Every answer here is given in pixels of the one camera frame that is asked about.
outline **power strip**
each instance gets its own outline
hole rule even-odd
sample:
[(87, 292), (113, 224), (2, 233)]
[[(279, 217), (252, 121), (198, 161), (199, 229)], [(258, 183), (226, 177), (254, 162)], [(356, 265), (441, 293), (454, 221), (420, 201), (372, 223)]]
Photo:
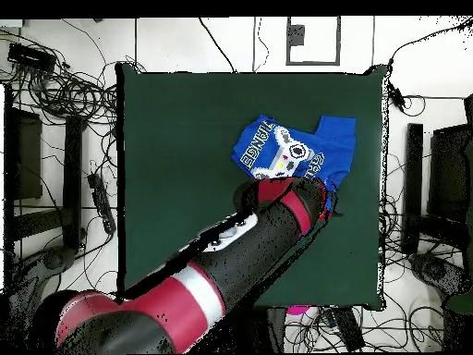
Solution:
[(93, 204), (97, 207), (97, 212), (103, 220), (103, 229), (105, 233), (111, 236), (116, 232), (116, 224), (110, 204), (108, 203), (108, 196), (103, 181), (97, 174), (87, 176), (87, 180), (93, 190)]

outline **green table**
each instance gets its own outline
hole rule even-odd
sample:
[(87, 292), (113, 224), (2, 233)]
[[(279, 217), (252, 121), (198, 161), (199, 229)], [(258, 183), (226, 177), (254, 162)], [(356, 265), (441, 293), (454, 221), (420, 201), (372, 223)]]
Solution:
[(307, 132), (317, 128), (321, 115), (344, 116), (357, 119), (352, 171), (338, 193), (337, 210), (344, 215), (331, 219), (257, 304), (382, 307), (378, 230), (386, 67), (366, 76), (121, 69), (126, 288), (201, 229), (234, 212), (233, 192), (249, 178), (230, 159), (232, 148), (259, 114)]

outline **black cable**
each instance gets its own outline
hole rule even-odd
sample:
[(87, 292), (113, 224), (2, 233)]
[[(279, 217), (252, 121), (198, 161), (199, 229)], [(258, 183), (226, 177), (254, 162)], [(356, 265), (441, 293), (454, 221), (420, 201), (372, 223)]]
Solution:
[(213, 38), (213, 35), (212, 33), (210, 32), (210, 30), (207, 28), (207, 26), (205, 26), (204, 22), (202, 21), (202, 18), (199, 18), (199, 22), (200, 24), (202, 25), (202, 27), (207, 31), (207, 33), (209, 34), (209, 36), (211, 37), (213, 43), (215, 44), (215, 46), (217, 47), (217, 49), (220, 51), (220, 53), (225, 57), (225, 60), (228, 62), (228, 64), (230, 65), (230, 67), (232, 68), (232, 72), (236, 72), (235, 69), (233, 68), (233, 65), (232, 63), (230, 62), (230, 60), (228, 59), (228, 57), (226, 56), (226, 54), (224, 53), (224, 51), (222, 50), (222, 48), (218, 45), (217, 41), (215, 41), (215, 39)]
[(76, 282), (79, 280), (79, 278), (80, 278), (81, 276), (83, 276), (84, 273), (86, 273), (86, 271), (89, 269), (89, 267), (93, 264), (93, 262), (95, 261), (95, 259), (97, 258), (97, 256), (98, 256), (98, 255), (100, 254), (100, 252), (102, 251), (103, 247), (104, 247), (105, 245), (107, 245), (107, 244), (112, 240), (113, 237), (114, 237), (113, 235), (112, 235), (112, 236), (108, 236), (108, 238), (105, 240), (105, 242), (104, 242), (102, 245), (100, 245), (100, 246), (98, 246), (98, 247), (96, 247), (96, 248), (94, 248), (94, 249), (92, 249), (92, 250), (90, 250), (90, 251), (87, 251), (87, 252), (81, 254), (80, 256), (77, 256), (77, 257), (76, 257), (76, 260), (77, 260), (77, 259), (79, 259), (80, 257), (84, 257), (84, 256), (86, 256), (87, 254), (89, 254), (89, 253), (91, 253), (91, 252), (93, 252), (93, 251), (99, 250), (99, 251), (97, 252), (97, 254), (95, 255), (95, 257), (92, 259), (92, 261), (87, 265), (87, 267), (86, 267), (85, 264), (84, 264), (84, 271), (83, 271), (79, 276), (77, 276), (76, 279), (74, 279), (74, 281), (73, 281), (69, 286), (67, 286), (67, 287), (65, 288), (65, 290), (67, 290), (67, 289), (70, 288), (72, 285), (74, 285), (74, 283), (76, 283)]
[[(432, 312), (436, 312), (437, 314), (439, 314), (442, 318), (443, 318), (443, 313), (440, 312), (439, 310), (435, 309), (435, 308), (432, 308), (431, 306), (419, 306), (418, 308), (414, 309), (410, 314), (409, 314), (409, 317), (407, 319), (407, 323), (409, 325), (408, 329), (409, 329), (409, 333), (410, 333), (410, 336), (411, 336), (411, 339), (412, 339), (412, 343), (414, 343), (414, 346), (416, 348), (416, 350), (418, 352), (422, 352), (420, 350), (420, 347), (418, 346), (417, 342), (419, 341), (418, 339), (416, 339), (416, 337), (414, 336), (414, 331), (415, 330), (418, 330), (418, 329), (415, 329), (412, 327), (412, 317), (414, 316), (414, 314), (418, 311), (422, 311), (422, 310), (429, 310), (429, 311), (432, 311)], [(433, 328), (431, 325), (430, 325), (430, 330), (435, 330), (437, 333), (438, 333), (438, 330), (436, 328)], [(432, 336), (429, 336), (427, 334), (424, 334), (422, 331), (420, 331), (422, 333), (423, 336), (426, 336), (426, 337), (429, 337), (430, 339), (432, 339), (433, 341), (437, 342), (438, 341), (436, 340), (437, 337), (432, 337)]]
[(262, 17), (260, 17), (260, 25), (258, 26), (258, 40), (260, 40), (260, 42), (264, 45), (264, 47), (266, 48), (266, 58), (264, 59), (264, 63), (262, 63), (261, 65), (259, 65), (256, 69), (255, 69), (255, 72), (258, 71), (258, 69), (260, 69), (261, 67), (263, 67), (266, 62), (268, 61), (268, 57), (270, 55), (270, 50), (268, 49), (268, 46), (266, 46), (266, 43), (264, 43), (262, 40), (261, 40), (261, 37), (260, 37), (260, 29), (261, 29), (261, 21), (262, 21)]
[(434, 37), (435, 35), (438, 35), (438, 34), (442, 34), (443, 32), (447, 32), (447, 31), (452, 31), (452, 30), (459, 30), (461, 31), (462, 29), (465, 29), (467, 27), (471, 27), (473, 25), (473, 17), (471, 18), (468, 18), (466, 20), (464, 20), (463, 22), (461, 22), (459, 25), (457, 26), (453, 26), (453, 27), (450, 27), (450, 28), (446, 28), (446, 29), (442, 29), (442, 30), (438, 30), (438, 31), (434, 31), (434, 32), (431, 32), (430, 34), (427, 34), (417, 40), (414, 40), (414, 41), (410, 41), (408, 43), (404, 43), (403, 45), (399, 46), (393, 53), (393, 55), (391, 56), (391, 58), (389, 59), (389, 62), (388, 62), (388, 66), (391, 66), (394, 62), (394, 57), (395, 55), (397, 54), (397, 52), (399, 52), (402, 48), (412, 44), (412, 43), (419, 43), (421, 41), (424, 41), (424, 40), (427, 40), (428, 38), (430, 37)]
[(51, 242), (53, 242), (55, 239), (58, 239), (58, 238), (61, 237), (62, 235), (63, 235), (63, 233), (58, 234), (57, 236), (51, 238), (49, 241), (47, 241), (47, 242), (44, 244), (44, 246), (43, 246), (42, 248), (43, 248), (43, 249), (46, 249), (46, 247), (47, 247)]
[(63, 275), (62, 275), (62, 274), (59, 274), (58, 276), (59, 276), (59, 280), (58, 280), (57, 286), (56, 286), (56, 288), (55, 288), (55, 293), (56, 293), (57, 291), (59, 291), (59, 288), (61, 287), (61, 283), (62, 283), (62, 281), (63, 281)]
[(91, 285), (91, 288), (94, 288), (94, 285), (91, 283), (91, 281), (89, 280), (89, 277), (87, 276), (87, 268), (85, 267), (85, 256), (87, 254), (86, 250), (87, 250), (87, 240), (89, 238), (89, 226), (91, 225), (91, 223), (97, 219), (97, 218), (100, 218), (100, 216), (94, 216), (90, 221), (89, 223), (87, 224), (86, 228), (85, 228), (85, 243), (84, 243), (84, 253), (82, 254), (82, 257), (84, 259), (84, 274), (85, 274), (85, 277), (87, 279), (87, 281), (89, 282), (89, 284)]
[(95, 283), (95, 286), (94, 286), (93, 288), (94, 288), (94, 289), (97, 289), (97, 286), (99, 285), (99, 282), (102, 280), (102, 278), (103, 278), (105, 275), (110, 274), (110, 273), (112, 273), (112, 272), (115, 272), (116, 274), (118, 274), (118, 271), (112, 271), (112, 270), (104, 272), (104, 273), (101, 274), (100, 277), (97, 279), (97, 282)]
[(79, 27), (76, 27), (74, 26), (73, 24), (69, 23), (68, 21), (66, 21), (65, 19), (61, 19), (63, 22), (67, 23), (70, 27), (73, 27), (74, 29), (78, 30), (78, 31), (81, 31), (83, 32), (84, 34), (86, 34), (90, 39), (91, 41), (93, 42), (93, 44), (95, 45), (95, 47), (97, 48), (97, 50), (99, 51), (100, 53), (100, 56), (102, 57), (103, 59), (103, 62), (105, 64), (107, 64), (106, 60), (105, 60), (105, 56), (103, 55), (102, 51), (100, 50), (99, 48), (99, 45), (97, 44), (97, 42), (94, 41), (94, 39), (84, 30), (80, 29)]

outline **white stripe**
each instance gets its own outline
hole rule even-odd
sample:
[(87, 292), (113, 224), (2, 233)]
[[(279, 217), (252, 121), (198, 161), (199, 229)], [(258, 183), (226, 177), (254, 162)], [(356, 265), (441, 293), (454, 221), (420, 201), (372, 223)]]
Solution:
[(182, 271), (174, 274), (173, 277), (181, 282), (192, 294), (194, 300), (197, 301), (205, 314), (208, 327), (220, 320), (223, 316), (222, 304), (212, 285), (205, 277), (191, 266), (187, 266)]

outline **cable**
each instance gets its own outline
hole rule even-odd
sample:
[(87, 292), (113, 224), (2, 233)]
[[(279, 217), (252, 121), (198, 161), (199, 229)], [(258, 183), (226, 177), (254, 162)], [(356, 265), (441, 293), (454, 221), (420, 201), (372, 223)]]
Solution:
[(105, 56), (103, 55), (102, 51), (100, 50), (99, 45), (93, 40), (93, 38), (92, 38), (86, 31), (80, 29), (79, 27), (74, 26), (73, 24), (69, 23), (69, 22), (66, 21), (65, 19), (62, 19), (62, 18), (61, 18), (61, 20), (62, 20), (63, 22), (65, 22), (65, 23), (67, 23), (70, 27), (73, 27), (74, 29), (76, 29), (76, 30), (78, 30), (78, 31), (81, 31), (81, 32), (83, 32), (84, 34), (86, 34), (86, 35), (91, 39), (91, 41), (93, 42), (93, 44), (95, 45), (95, 47), (97, 48), (97, 50), (99, 51), (100, 56), (101, 56), (102, 59), (103, 59), (103, 62), (104, 62), (105, 64), (107, 64), (107, 62), (106, 62), (106, 60), (105, 60)]
[[(435, 309), (435, 308), (432, 308), (431, 306), (419, 306), (418, 308), (414, 309), (414, 310), (409, 314), (409, 317), (408, 317), (408, 319), (407, 319), (407, 323), (408, 323), (408, 325), (409, 325), (409, 333), (410, 333), (410, 335), (411, 335), (412, 343), (414, 343), (414, 346), (415, 346), (415, 348), (416, 348), (416, 350), (417, 350), (418, 352), (422, 352), (422, 351), (420, 350), (420, 347), (418, 346), (417, 342), (418, 342), (418, 341), (423, 341), (423, 340), (418, 340), (418, 339), (414, 336), (414, 330), (418, 330), (418, 328), (415, 329), (415, 328), (412, 327), (412, 324), (413, 324), (413, 323), (412, 323), (412, 317), (414, 316), (414, 314), (415, 314), (416, 312), (422, 311), (422, 310), (430, 310), (430, 311), (432, 311), (432, 312), (436, 312), (437, 314), (439, 314), (439, 315), (443, 318), (443, 313), (440, 312), (439, 310)], [(429, 325), (429, 328), (428, 328), (428, 329), (429, 329), (430, 331), (435, 331), (436, 334), (439, 333), (439, 330), (436, 329), (436, 328), (433, 328), (431, 325)], [(429, 337), (431, 340), (433, 340), (433, 341), (439, 343), (439, 342), (436, 340), (439, 336), (432, 337), (432, 336), (429, 336), (429, 335), (427, 335), (427, 334), (424, 334), (421, 330), (420, 330), (420, 332), (422, 333), (423, 336)]]
[(261, 65), (259, 65), (256, 69), (255, 69), (255, 72), (258, 71), (258, 69), (260, 69), (262, 66), (264, 66), (266, 64), (266, 62), (268, 61), (268, 57), (270, 55), (270, 50), (268, 49), (268, 46), (266, 46), (266, 43), (264, 43), (262, 40), (261, 40), (261, 37), (260, 37), (260, 28), (261, 28), (261, 21), (262, 21), (262, 17), (260, 17), (260, 25), (258, 26), (258, 40), (260, 40), (260, 42), (264, 45), (264, 47), (266, 48), (266, 58), (264, 59), (264, 63), (262, 63)]
[(228, 62), (228, 64), (230, 65), (230, 67), (232, 68), (232, 72), (236, 72), (235, 69), (233, 68), (233, 65), (232, 63), (230, 62), (230, 60), (228, 59), (228, 57), (226, 56), (226, 54), (224, 53), (224, 51), (222, 50), (222, 48), (218, 45), (217, 41), (215, 41), (215, 39), (213, 38), (213, 35), (212, 33), (210, 32), (210, 30), (207, 28), (207, 26), (205, 26), (205, 24), (203, 23), (202, 21), (202, 18), (199, 18), (199, 22), (200, 24), (202, 25), (202, 27), (207, 31), (207, 33), (209, 34), (209, 36), (211, 37), (213, 43), (215, 44), (215, 46), (217, 47), (217, 49), (220, 51), (220, 53), (225, 57), (225, 60)]
[[(412, 43), (419, 43), (421, 41), (424, 41), (424, 40), (427, 40), (428, 38), (430, 37), (434, 37), (438, 34), (442, 34), (444, 32), (447, 32), (447, 31), (453, 31), (453, 30), (463, 30), (465, 28), (470, 28), (473, 26), (473, 17), (470, 17), (470, 18), (467, 18), (466, 20), (464, 20), (463, 22), (461, 22), (459, 25), (456, 25), (456, 26), (453, 26), (453, 27), (450, 27), (450, 28), (446, 28), (446, 29), (442, 29), (442, 30), (439, 30), (439, 31), (434, 31), (430, 34), (427, 34), (417, 40), (414, 40), (414, 41), (410, 41), (408, 43), (404, 43), (403, 45), (399, 46), (393, 53), (393, 55), (390, 57), (389, 61), (388, 61), (388, 68), (390, 69), (391, 73), (393, 71), (393, 63), (394, 63), (394, 57), (395, 55), (397, 54), (397, 52), (399, 52), (401, 49), (403, 49), (404, 47), (412, 44)], [(391, 82), (389, 82), (388, 84), (388, 96), (392, 98), (393, 100), (393, 103), (396, 105), (396, 107), (406, 116), (409, 116), (409, 117), (416, 117), (416, 116), (420, 116), (424, 110), (425, 110), (425, 106), (426, 106), (426, 102), (425, 102), (425, 98), (421, 95), (408, 95), (406, 97), (403, 97), (401, 95), (401, 92), (399, 91), (399, 89), (395, 89), (394, 86), (391, 84)], [(423, 107), (422, 107), (422, 110), (417, 113), (416, 115), (410, 115), (409, 113), (406, 113), (406, 110), (408, 108), (406, 108), (406, 105), (405, 105), (405, 100), (404, 98), (420, 98), (423, 100)]]
[(112, 271), (112, 270), (104, 272), (104, 273), (101, 274), (100, 277), (97, 279), (97, 282), (95, 283), (95, 286), (94, 286), (93, 288), (94, 288), (94, 289), (97, 289), (97, 286), (99, 285), (99, 282), (102, 280), (102, 278), (103, 278), (105, 275), (110, 274), (110, 273), (112, 273), (112, 272), (115, 272), (116, 274), (118, 274), (118, 271)]
[(399, 52), (402, 48), (412, 44), (412, 43), (419, 43), (421, 41), (424, 41), (424, 40), (427, 40), (428, 38), (430, 37), (434, 37), (435, 35), (438, 35), (438, 34), (442, 34), (443, 32), (447, 32), (447, 31), (452, 31), (452, 30), (463, 30), (465, 29), (466, 27), (471, 27), (473, 25), (473, 17), (470, 17), (466, 20), (464, 20), (463, 22), (461, 22), (459, 25), (457, 26), (453, 26), (453, 27), (449, 27), (449, 28), (446, 28), (446, 29), (442, 29), (442, 30), (438, 30), (438, 31), (434, 31), (434, 32), (431, 32), (430, 34), (427, 34), (417, 40), (414, 40), (414, 41), (410, 41), (408, 43), (404, 43), (403, 45), (399, 46), (393, 53), (393, 55), (391, 56), (391, 58), (389, 59), (389, 62), (388, 62), (388, 66), (391, 66), (394, 62), (394, 57), (395, 55), (397, 54), (397, 52)]

